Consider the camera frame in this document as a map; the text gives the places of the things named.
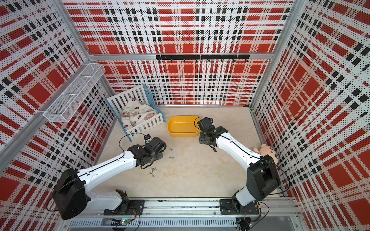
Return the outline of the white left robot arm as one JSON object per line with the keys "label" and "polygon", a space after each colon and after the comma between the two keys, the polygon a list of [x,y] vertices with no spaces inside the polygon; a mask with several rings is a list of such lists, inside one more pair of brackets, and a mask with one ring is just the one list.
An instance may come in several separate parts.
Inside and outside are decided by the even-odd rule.
{"label": "white left robot arm", "polygon": [[145,169],[163,158],[167,144],[162,139],[145,135],[144,141],[145,144],[123,149],[118,156],[95,166],[65,170],[51,198],[61,219],[69,220],[90,210],[102,210],[105,216],[141,214],[144,202],[131,202],[125,191],[95,192],[94,188],[124,171]]}

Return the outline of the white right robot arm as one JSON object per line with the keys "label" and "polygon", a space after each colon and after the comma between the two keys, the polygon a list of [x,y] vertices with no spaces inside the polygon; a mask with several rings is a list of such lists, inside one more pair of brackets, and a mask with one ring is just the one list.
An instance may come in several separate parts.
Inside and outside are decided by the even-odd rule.
{"label": "white right robot arm", "polygon": [[200,130],[200,144],[208,145],[215,152],[217,148],[225,151],[245,169],[246,186],[232,197],[237,209],[264,200],[280,186],[278,166],[272,156],[247,148],[224,127],[215,127],[211,118],[200,116],[194,126]]}

